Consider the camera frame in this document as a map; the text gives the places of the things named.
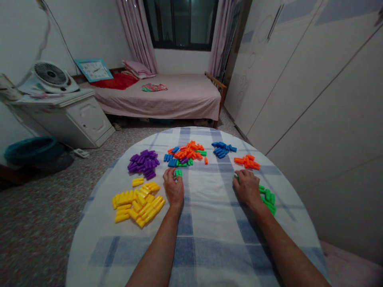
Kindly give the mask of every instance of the curtain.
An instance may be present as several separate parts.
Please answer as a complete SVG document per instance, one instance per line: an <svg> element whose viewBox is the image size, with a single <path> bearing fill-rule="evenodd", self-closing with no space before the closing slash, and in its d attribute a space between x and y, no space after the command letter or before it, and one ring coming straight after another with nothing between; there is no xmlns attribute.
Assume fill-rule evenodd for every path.
<svg viewBox="0 0 383 287"><path fill-rule="evenodd" d="M232 11L237 3L237 0L223 0L221 14L219 17L217 38L211 48L209 73L213 77L218 77L220 73L222 54L225 48L227 30L230 29L232 20Z"/></svg>
<svg viewBox="0 0 383 287"><path fill-rule="evenodd" d="M150 38L148 21L142 0L117 0L125 35L136 62L158 73L156 56Z"/></svg>

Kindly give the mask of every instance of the wall clock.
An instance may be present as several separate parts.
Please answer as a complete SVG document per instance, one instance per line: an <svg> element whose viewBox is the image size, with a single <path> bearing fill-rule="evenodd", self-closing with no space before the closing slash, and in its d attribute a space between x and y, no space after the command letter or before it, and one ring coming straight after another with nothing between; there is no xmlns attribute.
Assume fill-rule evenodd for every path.
<svg viewBox="0 0 383 287"><path fill-rule="evenodd" d="M75 63L90 83L113 78L102 59L75 59Z"/></svg>

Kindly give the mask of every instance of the pink mat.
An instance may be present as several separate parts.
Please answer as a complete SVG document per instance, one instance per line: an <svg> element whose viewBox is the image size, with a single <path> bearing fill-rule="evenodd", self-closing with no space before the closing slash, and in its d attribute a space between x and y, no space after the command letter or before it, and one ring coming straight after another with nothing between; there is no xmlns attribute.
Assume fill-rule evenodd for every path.
<svg viewBox="0 0 383 287"><path fill-rule="evenodd" d="M144 92L142 85L163 84L168 90ZM221 95L205 75L157 75L139 80L126 90L97 88L83 83L81 88L95 90L95 98L107 114L137 118L218 120Z"/></svg>

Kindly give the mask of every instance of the table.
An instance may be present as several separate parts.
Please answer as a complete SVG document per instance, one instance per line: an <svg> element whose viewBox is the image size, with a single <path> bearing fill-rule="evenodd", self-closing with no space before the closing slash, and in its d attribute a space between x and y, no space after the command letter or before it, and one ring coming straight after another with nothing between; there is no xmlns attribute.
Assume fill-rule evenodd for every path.
<svg viewBox="0 0 383 287"><path fill-rule="evenodd" d="M163 162L167 150L190 140L207 150L209 164L194 161L180 167L185 203L178 225L170 286L279 286L270 252L248 208L240 204L232 187L233 173L241 166L234 157L247 153L261 164L254 174L275 194L275 218L287 234L328 279L324 256L314 226L292 185L261 152L227 133L210 128L173 128L154 134L129 148L101 177L81 215L74 235L66 285L124 286L153 240L169 208L168 201L144 229L132 220L114 223L111 199L132 189L129 159L144 149L154 149L161 165L156 168L158 195L166 198ZM237 147L223 159L213 155L212 142Z"/></svg>

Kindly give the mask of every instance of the electric fan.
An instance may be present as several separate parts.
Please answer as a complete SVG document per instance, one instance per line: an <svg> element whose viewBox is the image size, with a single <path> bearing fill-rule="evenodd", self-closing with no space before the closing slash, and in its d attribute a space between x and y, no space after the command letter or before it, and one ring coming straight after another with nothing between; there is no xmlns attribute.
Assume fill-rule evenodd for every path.
<svg viewBox="0 0 383 287"><path fill-rule="evenodd" d="M33 72L46 92L65 94L80 89L67 71L53 63L38 61L33 66Z"/></svg>

